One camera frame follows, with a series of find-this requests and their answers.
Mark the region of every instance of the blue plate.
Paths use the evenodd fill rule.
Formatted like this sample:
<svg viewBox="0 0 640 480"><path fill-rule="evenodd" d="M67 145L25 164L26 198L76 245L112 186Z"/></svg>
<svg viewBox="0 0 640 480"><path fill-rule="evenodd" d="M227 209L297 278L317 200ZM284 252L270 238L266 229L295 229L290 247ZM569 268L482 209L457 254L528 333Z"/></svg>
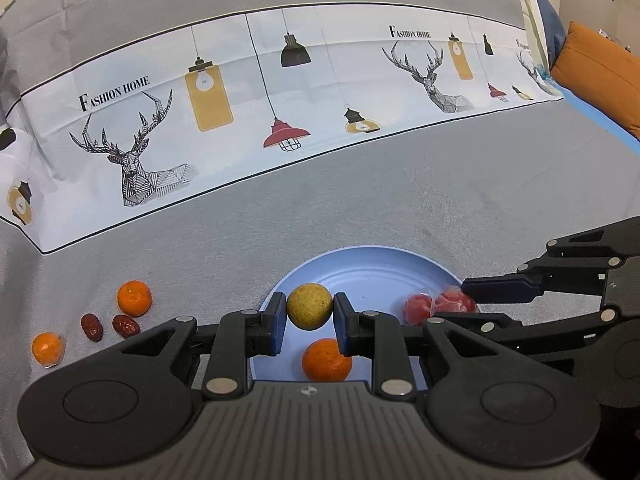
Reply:
<svg viewBox="0 0 640 480"><path fill-rule="evenodd" d="M447 285L460 285L451 272L433 260L395 247L355 246L320 254L287 274L264 300L264 310L274 291L286 296L303 283L320 283L331 295L344 292L356 312L379 310L393 314L404 323L402 306L411 294L428 292L436 298ZM335 338L332 318L318 330L300 330L287 318L282 351L276 357L251 360L256 380L308 381L300 361L306 348L323 337ZM426 389L417 357L411 357L418 389ZM353 358L348 381L370 381L371 361Z"/></svg>

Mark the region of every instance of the lamp cord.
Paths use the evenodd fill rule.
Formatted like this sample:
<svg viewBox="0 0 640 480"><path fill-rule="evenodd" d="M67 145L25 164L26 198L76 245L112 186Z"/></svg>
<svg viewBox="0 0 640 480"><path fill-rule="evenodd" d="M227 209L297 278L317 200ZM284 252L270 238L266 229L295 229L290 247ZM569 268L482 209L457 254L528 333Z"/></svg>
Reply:
<svg viewBox="0 0 640 480"><path fill-rule="evenodd" d="M347 104L347 99L344 98L344 93L342 92L342 88L340 86L340 82L338 81L338 76L335 75L334 62L331 61L331 56L329 55L329 44L326 42L326 38L324 37L324 30L322 30L322 23L320 22L320 15L318 14L318 7L314 6L314 10L316 11L316 18L318 19L318 27L320 28L320 34L322 34L322 41L324 42L324 49L326 50L326 57L329 60L329 66L331 67L331 72L334 73L335 84L338 87L338 91L342 96L342 102L344 103L345 108L349 108Z"/></svg>
<svg viewBox="0 0 640 480"><path fill-rule="evenodd" d="M287 19L284 17L284 7L280 7L280 12L282 13L282 21L284 22L284 28L287 31L287 35L288 35L289 27L287 27Z"/></svg>
<svg viewBox="0 0 640 480"><path fill-rule="evenodd" d="M271 98L269 97L269 91L267 90L267 83L264 80L264 73L262 72L262 65L260 64L260 57L258 56L258 51L255 49L254 37L251 34L251 27L249 27L249 18L247 15L244 15L244 19L246 21L246 28L249 30L249 38L251 39L251 46L254 48L255 59L258 62L258 68L260 69L260 78L262 78L262 86L264 86L264 94L267 96L267 101L269 102L269 106L271 107L271 111L273 113L273 118L277 119L276 112L273 109L273 104L271 104Z"/></svg>
<svg viewBox="0 0 640 480"><path fill-rule="evenodd" d="M196 44L196 37L193 35L193 25L189 26L189 30L191 31L191 37L193 38L193 47L196 49L196 57L199 58L200 54L198 53L198 45Z"/></svg>

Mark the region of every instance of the red date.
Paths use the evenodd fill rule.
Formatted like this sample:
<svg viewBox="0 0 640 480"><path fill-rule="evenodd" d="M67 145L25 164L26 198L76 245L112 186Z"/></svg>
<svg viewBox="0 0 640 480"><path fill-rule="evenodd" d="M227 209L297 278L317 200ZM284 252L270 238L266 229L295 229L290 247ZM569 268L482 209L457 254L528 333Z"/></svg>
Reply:
<svg viewBox="0 0 640 480"><path fill-rule="evenodd" d="M124 339L140 333L140 325L124 314L114 316L112 325L113 329Z"/></svg>
<svg viewBox="0 0 640 480"><path fill-rule="evenodd" d="M102 330L102 324L95 314L84 314L80 320L80 326L84 335L94 343L102 339L104 330Z"/></svg>

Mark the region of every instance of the red lamp illustration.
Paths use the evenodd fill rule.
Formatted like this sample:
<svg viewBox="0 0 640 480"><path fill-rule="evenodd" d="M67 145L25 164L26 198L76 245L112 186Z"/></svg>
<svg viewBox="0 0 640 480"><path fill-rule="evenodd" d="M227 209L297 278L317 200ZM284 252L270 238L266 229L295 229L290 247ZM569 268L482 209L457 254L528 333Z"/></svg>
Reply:
<svg viewBox="0 0 640 480"><path fill-rule="evenodd" d="M506 97L507 94L505 94L502 90L498 90L495 86L491 85L489 85L489 90L491 91L491 97L497 97L498 99L500 99L500 101L503 101L505 103L509 102Z"/></svg>
<svg viewBox="0 0 640 480"><path fill-rule="evenodd" d="M292 152L300 147L300 137L306 137L310 133L302 128L292 128L278 118L274 118L271 127L271 135L267 137L262 145L263 148L279 145L283 152Z"/></svg>
<svg viewBox="0 0 640 480"><path fill-rule="evenodd" d="M262 79L262 86L264 86L264 94L267 96L267 101L273 113L273 126L271 127L271 135L267 137L262 144L263 148L278 145L283 152L292 152L300 148L300 140L302 137L307 137L310 133L302 128L293 128L289 123L279 120L276 116L276 112L271 103L271 97L267 90L267 83L264 79L264 73L262 72L262 65L260 64L260 57L258 51L255 49L254 37L251 34L251 27L249 26L249 18L244 15L246 20L246 26L249 30L249 38L251 39L251 45L254 48L255 59L258 62L258 68L260 69L260 78Z"/></svg>

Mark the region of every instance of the gray bed sheet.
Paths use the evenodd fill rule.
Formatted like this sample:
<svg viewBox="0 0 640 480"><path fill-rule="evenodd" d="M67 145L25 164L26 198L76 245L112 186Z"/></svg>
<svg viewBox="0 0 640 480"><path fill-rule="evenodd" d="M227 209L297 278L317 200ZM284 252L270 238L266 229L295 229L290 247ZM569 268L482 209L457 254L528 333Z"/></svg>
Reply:
<svg viewBox="0 0 640 480"><path fill-rule="evenodd" d="M122 38L316 1L370 0L18 0L0 20L0 102L7 110L29 88ZM522 26L518 0L376 1ZM318 156L46 256L0 222L0 478L31 461L15 416L21 393L46 373L30 355L31 339L64 335L64 364L114 344L111 330L98 344L88 341L79 320L93 312L108 326L127 280L153 291L154 306L140 319L145 329L179 314L211 323L259 306L293 267L342 246L406 248L461 277L509 272L550 238L640 214L639 183L637 155L561 100ZM500 310L533 323L597 307L596 298L549 294Z"/></svg>

